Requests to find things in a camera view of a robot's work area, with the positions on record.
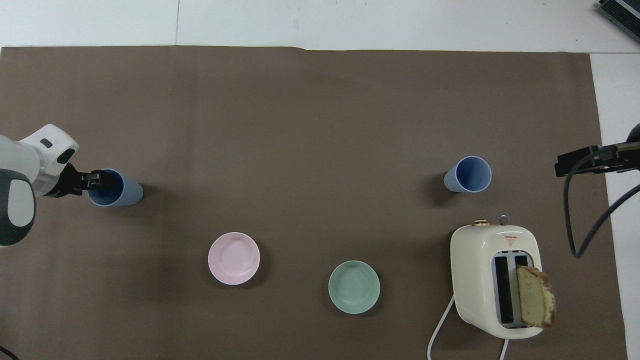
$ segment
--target black cable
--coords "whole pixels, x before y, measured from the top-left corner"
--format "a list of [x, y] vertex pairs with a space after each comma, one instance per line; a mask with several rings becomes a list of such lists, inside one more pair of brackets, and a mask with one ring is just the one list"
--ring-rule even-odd
[[20, 359], [18, 359], [18, 357], [17, 357], [17, 356], [15, 356], [15, 355], [13, 354], [13, 352], [10, 352], [9, 350], [7, 350], [7, 349], [5, 349], [5, 348], [3, 348], [3, 347], [0, 347], [0, 351], [1, 351], [1, 352], [3, 352], [3, 353], [4, 353], [5, 355], [7, 355], [8, 357], [10, 357], [10, 358], [11, 358], [11, 360], [20, 360]]
[[584, 255], [584, 252], [587, 250], [587, 247], [589, 246], [589, 243], [591, 243], [591, 240], [595, 236], [596, 232], [599, 230], [602, 224], [604, 224], [604, 222], [609, 218], [611, 213], [613, 213], [618, 207], [620, 207], [620, 205], [622, 205], [625, 201], [627, 201], [631, 196], [640, 192], [640, 184], [639, 184], [635, 186], [633, 189], [627, 191], [618, 200], [616, 200], [616, 202], [614, 202], [611, 206], [609, 206], [607, 211], [605, 211], [602, 215], [600, 215], [600, 218], [595, 222], [595, 224], [593, 224], [593, 227], [591, 228], [591, 230], [589, 230], [589, 233], [587, 234], [586, 238], [582, 242], [582, 245], [580, 246], [580, 250], [576, 252], [575, 244], [573, 242], [573, 231], [571, 229], [571, 214], [569, 212], [569, 183], [571, 182], [571, 178], [576, 174], [578, 169], [584, 164], [586, 164], [588, 161], [592, 160], [595, 156], [601, 155], [605, 152], [615, 152], [615, 151], [616, 151], [616, 147], [613, 145], [610, 145], [610, 146], [602, 147], [599, 150], [594, 151], [591, 154], [583, 157], [582, 159], [580, 159], [580, 161], [574, 164], [574, 166], [571, 168], [571, 170], [567, 174], [566, 179], [564, 180], [564, 188], [563, 188], [564, 224], [566, 226], [566, 235], [569, 238], [569, 246], [571, 248], [571, 253], [577, 259], [580, 259], [582, 255]]

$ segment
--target pink plate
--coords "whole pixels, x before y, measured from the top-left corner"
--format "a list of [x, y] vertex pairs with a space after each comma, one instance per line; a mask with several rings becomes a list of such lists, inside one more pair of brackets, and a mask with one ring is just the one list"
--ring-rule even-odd
[[223, 284], [239, 285], [248, 281], [258, 265], [258, 245], [243, 233], [224, 234], [209, 249], [209, 270]]

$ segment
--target plastic cup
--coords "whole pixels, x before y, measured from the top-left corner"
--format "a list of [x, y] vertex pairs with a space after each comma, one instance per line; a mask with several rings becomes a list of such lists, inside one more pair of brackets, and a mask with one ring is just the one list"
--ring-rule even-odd
[[444, 175], [444, 186], [456, 193], [478, 193], [489, 187], [491, 168], [478, 156], [462, 158]]
[[89, 199], [98, 206], [133, 205], [142, 199], [142, 186], [112, 168], [103, 168], [115, 177], [112, 188], [89, 190]]

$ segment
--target green plate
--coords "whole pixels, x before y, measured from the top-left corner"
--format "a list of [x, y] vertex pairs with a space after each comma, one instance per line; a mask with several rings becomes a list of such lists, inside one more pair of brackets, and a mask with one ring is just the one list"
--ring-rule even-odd
[[333, 304], [347, 314], [362, 314], [380, 296], [380, 280], [371, 266], [358, 260], [338, 265], [329, 278]]

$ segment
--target toaster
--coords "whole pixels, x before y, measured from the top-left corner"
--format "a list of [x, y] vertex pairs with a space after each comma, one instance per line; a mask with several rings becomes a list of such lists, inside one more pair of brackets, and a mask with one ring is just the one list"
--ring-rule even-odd
[[503, 339], [524, 339], [542, 329], [522, 322], [516, 266], [542, 271], [538, 242], [520, 226], [475, 220], [451, 236], [451, 278], [456, 309], [467, 323]]

